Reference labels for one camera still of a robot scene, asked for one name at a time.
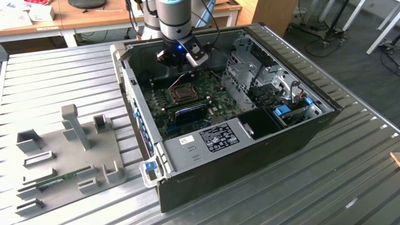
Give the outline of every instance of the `side panel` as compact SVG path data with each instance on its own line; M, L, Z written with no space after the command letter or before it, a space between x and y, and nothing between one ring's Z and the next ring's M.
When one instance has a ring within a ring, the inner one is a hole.
M339 113L335 111L326 114L303 126L172 177L158 186L162 212L204 196L299 151L315 134L331 124Z

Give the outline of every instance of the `white box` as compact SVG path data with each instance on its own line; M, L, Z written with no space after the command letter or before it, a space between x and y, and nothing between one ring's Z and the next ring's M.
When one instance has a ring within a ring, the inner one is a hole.
M55 18L55 10L52 6L32 6L30 17L32 21L52 21Z

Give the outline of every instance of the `white sticker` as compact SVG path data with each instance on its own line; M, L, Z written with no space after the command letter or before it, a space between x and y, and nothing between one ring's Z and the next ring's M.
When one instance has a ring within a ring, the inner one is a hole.
M36 28L36 30L58 30L59 27L40 27L40 28Z
M187 137L184 137L184 138L180 139L180 144L184 145L184 144L191 143L194 141L195 141L195 138L191 135L191 136L187 136Z

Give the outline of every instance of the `desk leg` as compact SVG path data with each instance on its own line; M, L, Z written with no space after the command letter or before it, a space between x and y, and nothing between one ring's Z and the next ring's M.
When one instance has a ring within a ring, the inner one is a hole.
M392 9L392 11L390 12L387 18L384 19L384 21L380 24L380 27L378 28L379 30L383 29L383 27L387 25L390 19L392 18L394 14L398 12L398 9L400 7L400 3L396 5L396 7Z
M75 30L62 30L62 35L64 36L68 48L78 47L78 43L75 40Z
M236 25L238 15L239 10L232 10L227 21L227 27L232 27Z
M328 4L327 4L327 7L326 7L326 9L324 9L324 12L323 12L323 14L320 15L319 21L324 21L324 20L326 20L327 15L328 15L328 12L331 11L331 8L332 8L334 3L335 3L335 0L330 0L330 2L328 2Z
M374 52L374 50L376 49L378 45L382 43L383 39L386 38L388 32L391 31L391 29L394 28L394 26L396 25L398 21L400 19L400 12L398 13L396 17L394 18L392 22L390 23L388 27L386 28L386 30L382 32L379 38L376 39L376 41L374 42L374 44L371 45L367 54L371 54Z
M350 16L350 20L346 22L346 25L343 27L343 30L347 31L348 28L351 27L352 25L352 22L355 21L358 15L359 15L359 12L362 11L362 8L363 8L363 5L366 3L366 0L362 0L355 11L352 12L351 16Z

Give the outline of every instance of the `circuit board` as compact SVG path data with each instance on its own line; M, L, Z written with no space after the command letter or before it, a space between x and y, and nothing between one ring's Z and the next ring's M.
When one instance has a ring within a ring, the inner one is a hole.
M242 113L236 106L236 101L226 92L220 78L218 78L216 75L211 73L199 75L195 81L184 84L179 83L175 87L175 89L172 87L146 90L143 92L164 140L218 124ZM191 100L187 104L178 102L178 100L186 99ZM186 109L192 105L207 106L206 117L188 124L178 125L174 120L174 113L179 109ZM167 111L166 108L168 108L168 106L171 106L171 108L176 107L178 109Z

